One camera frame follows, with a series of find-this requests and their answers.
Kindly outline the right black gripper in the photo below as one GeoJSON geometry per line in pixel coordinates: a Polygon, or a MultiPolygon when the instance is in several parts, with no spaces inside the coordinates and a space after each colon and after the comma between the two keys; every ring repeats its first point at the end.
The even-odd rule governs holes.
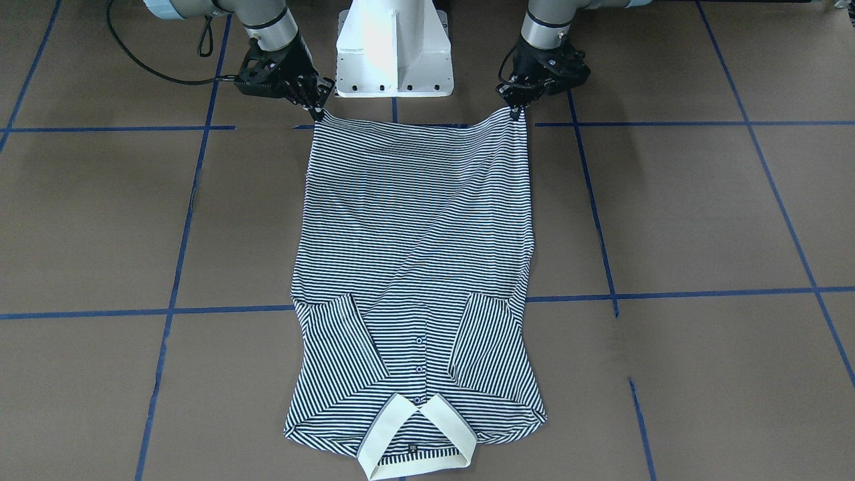
{"type": "Polygon", "coordinates": [[[334,90],[334,82],[330,78],[319,77],[301,35],[297,35],[286,46],[291,46],[291,50],[282,66],[282,76],[287,80],[290,97],[284,100],[295,100],[297,106],[309,113],[313,122],[321,122],[325,116],[325,104],[334,90]]]}

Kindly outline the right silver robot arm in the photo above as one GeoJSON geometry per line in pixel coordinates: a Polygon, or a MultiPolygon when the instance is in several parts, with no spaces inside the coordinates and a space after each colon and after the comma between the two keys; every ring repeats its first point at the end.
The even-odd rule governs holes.
{"type": "Polygon", "coordinates": [[[234,15],[248,35],[248,51],[233,84],[246,96],[287,100],[315,122],[324,118],[334,82],[317,72],[286,1],[146,1],[161,19],[234,15]]]}

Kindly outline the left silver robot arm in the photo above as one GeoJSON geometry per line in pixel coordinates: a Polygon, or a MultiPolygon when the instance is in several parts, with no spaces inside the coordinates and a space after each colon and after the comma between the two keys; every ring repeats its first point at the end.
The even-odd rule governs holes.
{"type": "Polygon", "coordinates": [[[585,52],[573,46],[571,25],[579,10],[631,9],[647,1],[529,1],[521,33],[498,68],[496,92],[519,121],[543,96],[568,92],[590,77],[585,52]]]}

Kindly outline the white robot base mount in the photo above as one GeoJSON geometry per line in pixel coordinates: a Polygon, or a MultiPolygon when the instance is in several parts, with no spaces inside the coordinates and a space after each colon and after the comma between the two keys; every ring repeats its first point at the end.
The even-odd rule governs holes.
{"type": "Polygon", "coordinates": [[[433,1],[354,1],[338,18],[336,94],[440,98],[455,83],[447,13],[433,1]]]}

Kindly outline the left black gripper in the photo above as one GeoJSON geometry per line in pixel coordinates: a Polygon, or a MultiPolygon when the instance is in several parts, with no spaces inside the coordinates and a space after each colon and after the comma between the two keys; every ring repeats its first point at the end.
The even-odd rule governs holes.
{"type": "MultiPolygon", "coordinates": [[[[570,37],[559,39],[558,46],[565,41],[571,42],[570,37]]],[[[540,49],[528,43],[523,37],[519,37],[516,45],[505,57],[507,59],[513,58],[513,68],[508,79],[504,79],[502,76],[507,59],[502,61],[500,72],[498,72],[500,84],[496,86],[496,91],[504,103],[509,106],[510,118],[514,122],[519,121],[531,101],[536,101],[543,95],[552,96],[562,93],[554,92],[548,88],[548,72],[544,68],[546,51],[549,49],[540,49]]]]}

